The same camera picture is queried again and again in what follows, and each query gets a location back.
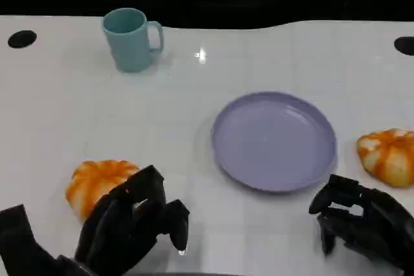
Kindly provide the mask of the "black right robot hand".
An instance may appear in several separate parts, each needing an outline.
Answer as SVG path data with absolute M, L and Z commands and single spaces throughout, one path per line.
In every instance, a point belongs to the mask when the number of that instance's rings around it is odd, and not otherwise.
M 309 213 L 317 216 L 324 255 L 332 253 L 340 238 L 346 248 L 413 275 L 413 216 L 391 195 L 331 175 Z

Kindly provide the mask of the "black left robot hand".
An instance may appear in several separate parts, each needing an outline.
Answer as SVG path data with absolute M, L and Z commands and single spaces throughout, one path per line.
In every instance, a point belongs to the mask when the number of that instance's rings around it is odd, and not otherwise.
M 97 275 L 123 275 L 169 235 L 178 251 L 188 243 L 190 212 L 166 201 L 164 177 L 152 165 L 130 176 L 96 203 L 85 221 L 75 260 Z

